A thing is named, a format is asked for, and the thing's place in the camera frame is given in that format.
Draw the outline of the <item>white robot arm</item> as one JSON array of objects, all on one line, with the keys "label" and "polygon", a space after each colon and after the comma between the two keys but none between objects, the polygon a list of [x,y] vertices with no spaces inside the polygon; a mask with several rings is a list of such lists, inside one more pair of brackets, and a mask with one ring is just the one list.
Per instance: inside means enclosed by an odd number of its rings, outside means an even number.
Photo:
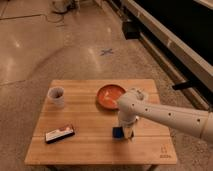
[{"label": "white robot arm", "polygon": [[118,122],[123,128],[143,117],[213,144],[213,112],[148,102],[148,93],[130,89],[117,100]]}]

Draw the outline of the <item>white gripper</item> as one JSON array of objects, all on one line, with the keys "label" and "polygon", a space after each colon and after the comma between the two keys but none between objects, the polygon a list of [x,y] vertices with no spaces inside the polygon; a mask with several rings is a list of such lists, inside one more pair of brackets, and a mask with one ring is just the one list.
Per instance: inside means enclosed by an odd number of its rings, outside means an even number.
[{"label": "white gripper", "polygon": [[124,121],[122,125],[124,137],[126,139],[131,139],[133,137],[134,124],[139,120],[139,117],[136,116],[132,121]]}]

